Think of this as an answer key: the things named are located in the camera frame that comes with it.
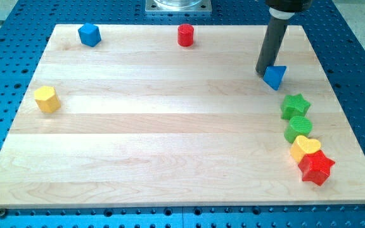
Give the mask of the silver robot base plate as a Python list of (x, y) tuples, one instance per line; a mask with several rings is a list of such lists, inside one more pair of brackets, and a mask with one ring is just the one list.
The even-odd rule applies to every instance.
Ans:
[(211, 13), (211, 0), (145, 0), (149, 13)]

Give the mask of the black tool mount with white ring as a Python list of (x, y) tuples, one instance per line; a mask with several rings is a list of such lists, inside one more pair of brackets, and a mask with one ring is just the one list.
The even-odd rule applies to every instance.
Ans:
[(295, 13), (308, 10), (313, 0), (265, 0), (272, 17), (289, 20)]

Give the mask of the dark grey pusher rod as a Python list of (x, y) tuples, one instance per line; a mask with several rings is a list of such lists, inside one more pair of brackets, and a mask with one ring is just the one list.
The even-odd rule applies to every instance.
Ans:
[(285, 36), (287, 26), (288, 20), (271, 16), (255, 67), (256, 72), (261, 77), (264, 76), (267, 67), (274, 65), (281, 47), (281, 43)]

